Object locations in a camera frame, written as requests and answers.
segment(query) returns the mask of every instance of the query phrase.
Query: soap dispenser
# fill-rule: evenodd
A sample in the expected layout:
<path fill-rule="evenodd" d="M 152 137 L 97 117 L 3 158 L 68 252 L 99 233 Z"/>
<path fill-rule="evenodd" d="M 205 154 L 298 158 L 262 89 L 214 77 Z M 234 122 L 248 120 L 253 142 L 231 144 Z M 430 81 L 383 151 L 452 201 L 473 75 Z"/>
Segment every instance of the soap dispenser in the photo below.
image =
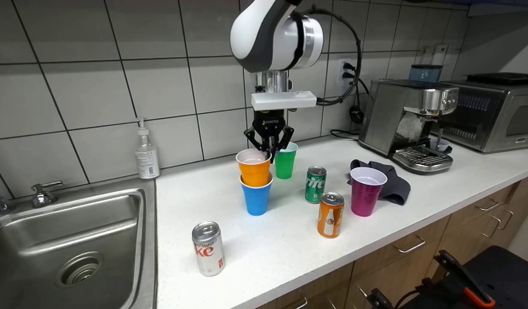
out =
<path fill-rule="evenodd" d="M 157 149 L 149 141 L 149 130 L 143 118 L 138 120 L 140 148 L 135 151 L 140 178 L 159 177 Z"/>

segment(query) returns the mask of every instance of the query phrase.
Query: can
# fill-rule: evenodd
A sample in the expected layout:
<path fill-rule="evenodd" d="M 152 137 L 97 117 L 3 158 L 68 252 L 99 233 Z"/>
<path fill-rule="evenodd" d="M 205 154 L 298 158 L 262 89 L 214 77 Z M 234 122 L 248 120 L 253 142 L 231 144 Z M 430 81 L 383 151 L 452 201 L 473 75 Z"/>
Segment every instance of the can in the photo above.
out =
<path fill-rule="evenodd" d="M 342 223 L 344 197 L 337 192 L 327 192 L 318 204 L 317 232 L 327 239 L 339 233 Z"/>
<path fill-rule="evenodd" d="M 305 201 L 317 204 L 325 190 L 327 170 L 322 166 L 310 166 L 305 180 Z"/>
<path fill-rule="evenodd" d="M 217 275 L 224 268 L 224 251 L 217 223 L 202 221 L 195 225 L 191 240 L 200 273 L 205 276 Z"/>

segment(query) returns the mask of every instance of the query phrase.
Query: sink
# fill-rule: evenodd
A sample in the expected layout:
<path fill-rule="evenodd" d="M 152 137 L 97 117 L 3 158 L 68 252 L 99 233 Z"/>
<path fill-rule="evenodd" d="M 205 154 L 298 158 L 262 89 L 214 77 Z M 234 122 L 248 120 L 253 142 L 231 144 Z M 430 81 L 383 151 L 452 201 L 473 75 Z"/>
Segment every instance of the sink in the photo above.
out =
<path fill-rule="evenodd" d="M 0 309 L 149 309 L 154 182 L 123 180 L 27 201 L 0 216 Z"/>

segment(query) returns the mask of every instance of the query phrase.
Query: orange cup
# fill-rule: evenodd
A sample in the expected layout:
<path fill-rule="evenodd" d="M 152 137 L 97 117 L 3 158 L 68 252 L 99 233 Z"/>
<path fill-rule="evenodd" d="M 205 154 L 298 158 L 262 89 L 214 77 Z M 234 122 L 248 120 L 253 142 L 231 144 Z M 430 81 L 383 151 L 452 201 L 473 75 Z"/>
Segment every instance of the orange cup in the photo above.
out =
<path fill-rule="evenodd" d="M 269 158 L 257 149 L 241 149 L 234 161 L 241 172 L 241 182 L 246 185 L 265 185 L 269 182 Z"/>

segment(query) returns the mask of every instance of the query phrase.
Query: espresso machine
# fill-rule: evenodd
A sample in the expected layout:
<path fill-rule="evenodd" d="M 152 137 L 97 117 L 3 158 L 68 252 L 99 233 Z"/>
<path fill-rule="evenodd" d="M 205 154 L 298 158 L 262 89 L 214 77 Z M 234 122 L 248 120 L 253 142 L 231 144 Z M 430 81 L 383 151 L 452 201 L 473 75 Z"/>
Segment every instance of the espresso machine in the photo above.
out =
<path fill-rule="evenodd" d="M 455 101 L 457 87 L 440 82 L 375 82 L 359 144 L 414 173 L 445 172 L 452 158 L 438 148 L 440 117 L 452 113 Z"/>

